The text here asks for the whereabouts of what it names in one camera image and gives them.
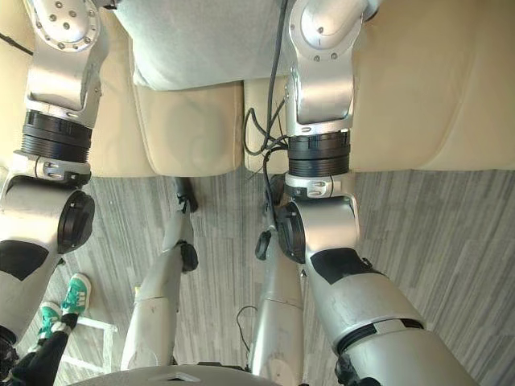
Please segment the cable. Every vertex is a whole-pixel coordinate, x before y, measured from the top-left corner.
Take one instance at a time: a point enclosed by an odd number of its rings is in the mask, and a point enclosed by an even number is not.
[[[274,209],[274,196],[272,194],[272,186],[270,185],[270,179],[268,178],[268,170],[266,168],[266,165],[268,161],[270,160],[270,156],[273,152],[278,150],[285,150],[282,147],[274,147],[273,149],[268,150],[265,153],[265,157],[263,158],[263,176],[265,178],[265,188],[266,188],[266,204],[272,211],[272,215],[274,217],[274,223],[275,228],[277,229],[277,221],[276,221],[276,215],[275,215],[275,209]]]
[[[278,119],[278,118],[279,118],[279,122],[281,122],[279,114],[281,113],[281,110],[284,107],[285,103],[286,102],[284,100],[282,100],[281,103],[279,104],[279,106],[277,107],[277,109],[275,110],[275,113],[274,113],[274,115],[272,117],[272,122],[271,122],[272,125],[275,123],[275,120]],[[262,128],[262,126],[258,122],[258,119],[256,118],[256,111],[255,111],[254,107],[251,107],[247,111],[247,114],[245,115],[245,119],[243,121],[243,147],[245,148],[245,152],[247,154],[259,155],[264,150],[268,150],[267,149],[268,145],[265,146],[264,148],[260,148],[259,150],[256,150],[256,151],[251,150],[249,148],[249,144],[247,143],[247,126],[249,124],[249,118],[250,117],[252,117],[252,121],[253,121],[254,126],[256,127],[257,131],[259,131],[259,133],[261,133],[265,137],[266,143],[268,143],[268,141],[275,141],[276,138],[272,137],[272,135],[270,133],[268,133],[268,134],[266,133],[266,131]]]
[[[34,52],[29,50],[28,48],[25,48],[20,43],[17,43],[14,39],[12,39],[9,36],[5,36],[4,34],[0,33],[0,39],[2,39],[4,42],[10,44],[11,46],[13,46],[15,48],[18,48],[20,51],[23,51],[23,52],[25,52],[26,54],[28,54],[30,56],[34,55]]]
[[[274,201],[272,194],[272,187],[270,185],[270,179],[268,178],[268,170],[267,163],[270,160],[270,156],[273,152],[279,150],[288,150],[288,145],[286,143],[287,136],[282,132],[281,119],[279,114],[281,112],[282,107],[286,103],[283,99],[279,106],[277,106],[274,115],[272,115],[272,102],[274,99],[274,87],[275,87],[275,78],[277,75],[277,69],[279,64],[279,57],[281,55],[281,46],[282,46],[282,32],[284,31],[284,22],[286,19],[286,9],[288,6],[288,0],[282,0],[281,2],[281,11],[279,15],[277,34],[275,39],[275,51],[274,51],[274,62],[272,63],[272,71],[270,73],[270,82],[268,85],[268,98],[266,104],[266,129],[263,129],[256,118],[256,112],[254,108],[250,108],[245,115],[245,120],[243,121],[243,147],[247,154],[256,156],[262,154],[265,150],[266,153],[263,157],[263,177],[265,180],[266,186],[266,205],[272,211],[274,222],[276,223],[276,215],[274,209]],[[263,143],[260,146],[259,150],[251,150],[247,144],[247,125],[249,123],[249,118],[252,117],[253,123],[257,128],[257,131],[263,135]],[[272,137],[270,134],[272,130],[272,126],[274,125],[275,120],[279,118],[279,129],[281,131],[281,136],[278,138]]]
[[[281,104],[278,106],[276,113],[274,114],[274,117],[272,117],[272,102],[274,99],[274,86],[275,86],[275,78],[277,75],[277,68],[279,65],[279,57],[281,55],[281,46],[282,46],[282,32],[284,30],[284,22],[286,19],[286,8],[288,5],[288,0],[282,0],[281,2],[281,10],[279,15],[279,22],[278,22],[278,29],[275,39],[275,51],[274,51],[274,61],[272,63],[272,71],[270,74],[270,82],[268,85],[268,97],[267,97],[267,103],[266,103],[266,129],[263,129],[259,124],[258,120],[255,119],[255,111],[254,108],[250,108],[247,114],[245,115],[244,125],[243,125],[243,131],[244,131],[244,147],[245,151],[250,155],[259,155],[264,150],[267,150],[268,147],[268,141],[271,139],[272,141],[274,138],[270,136],[270,132],[272,130],[272,126],[274,124],[275,118],[278,116],[279,112],[281,111],[282,107],[284,106],[284,100],[281,102]],[[247,146],[246,142],[246,126],[248,124],[249,115],[252,115],[253,122],[256,125],[257,129],[261,134],[263,134],[263,143],[259,150],[252,151]]]
[[[246,310],[248,308],[252,308],[253,310],[258,311],[258,309],[255,306],[244,306],[244,307],[240,308],[240,310],[238,311],[238,313],[236,315],[236,324],[238,325],[238,328],[240,329],[241,341],[243,342],[243,344],[245,344],[245,348],[247,349],[247,353],[250,353],[249,345],[247,344],[247,342],[245,341],[245,338],[243,337],[243,331],[241,330],[241,324],[240,324],[240,315],[241,315],[241,313],[244,310]]]

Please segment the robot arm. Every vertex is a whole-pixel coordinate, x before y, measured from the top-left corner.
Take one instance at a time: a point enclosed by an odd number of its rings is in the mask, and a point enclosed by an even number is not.
[[[354,103],[352,49],[379,1],[298,0],[286,86],[292,198],[278,213],[283,252],[306,265],[317,314],[347,385],[473,385],[439,337],[383,274],[358,257],[348,181]]]
[[[61,255],[90,236],[95,205],[80,189],[97,118],[107,36],[98,10],[111,0],[34,0],[35,52],[21,150],[0,196],[0,344],[31,322]]]

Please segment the shoe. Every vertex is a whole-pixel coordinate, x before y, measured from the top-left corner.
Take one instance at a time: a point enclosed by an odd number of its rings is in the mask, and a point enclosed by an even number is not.
[[[80,315],[88,309],[91,295],[91,282],[81,274],[76,273],[68,283],[66,298],[61,303],[63,314]]]
[[[52,326],[61,319],[63,312],[54,302],[43,302],[39,309],[43,315],[43,325],[39,329],[38,337],[48,339],[52,335]]]

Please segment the person's leg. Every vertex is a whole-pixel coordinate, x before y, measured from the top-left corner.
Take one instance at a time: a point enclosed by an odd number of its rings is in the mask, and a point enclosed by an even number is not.
[[[25,355],[20,361],[18,361],[10,371],[10,378],[14,380],[22,380],[23,375],[34,359],[36,352],[41,350],[43,345],[52,336],[52,326],[58,322],[61,318],[62,311],[53,302],[43,302],[39,307],[41,315],[43,316],[43,322],[38,332],[38,342],[36,345],[31,347],[27,355]]]
[[[13,379],[22,380],[26,385],[51,386],[63,356],[68,336],[77,324],[79,315],[89,306],[91,283],[79,273],[73,275],[68,284],[66,298],[61,304],[63,316],[51,328],[51,337],[35,353],[31,362],[20,372],[13,372]]]

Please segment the wooden floor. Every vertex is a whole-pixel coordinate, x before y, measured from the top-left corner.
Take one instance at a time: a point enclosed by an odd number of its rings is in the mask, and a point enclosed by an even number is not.
[[[253,257],[261,231],[260,176],[240,169],[195,179],[200,210],[192,216],[200,266],[181,287],[175,356],[179,363],[245,363],[235,316],[257,305],[263,264]],[[159,253],[163,224],[174,210],[171,179],[93,179],[97,202],[89,242],[67,256],[49,285],[60,301],[73,273],[93,282],[90,318],[118,327],[119,366],[134,298]],[[483,386],[515,384],[515,172],[399,171],[358,175],[359,253],[385,272]],[[335,357],[306,291],[305,382],[337,385]],[[250,337],[252,310],[242,318]],[[39,317],[19,345],[35,342]],[[67,354],[102,363],[101,333],[77,327]],[[56,384],[95,376],[62,363]]]

